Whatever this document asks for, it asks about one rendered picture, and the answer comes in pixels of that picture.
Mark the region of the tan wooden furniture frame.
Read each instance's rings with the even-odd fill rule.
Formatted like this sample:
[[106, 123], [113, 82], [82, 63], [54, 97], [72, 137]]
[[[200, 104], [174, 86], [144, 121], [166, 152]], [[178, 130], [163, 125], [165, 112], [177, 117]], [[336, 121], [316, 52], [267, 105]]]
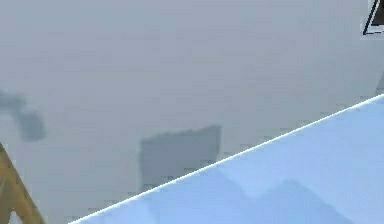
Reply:
[[15, 212], [22, 224], [46, 224], [10, 157], [0, 143], [0, 224]]

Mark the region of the black framed wall picture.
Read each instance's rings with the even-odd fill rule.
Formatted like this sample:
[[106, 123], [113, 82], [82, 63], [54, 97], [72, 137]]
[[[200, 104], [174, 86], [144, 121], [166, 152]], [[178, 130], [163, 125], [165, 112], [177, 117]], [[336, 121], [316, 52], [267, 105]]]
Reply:
[[363, 34], [380, 33], [384, 33], [384, 0], [374, 0], [364, 25]]

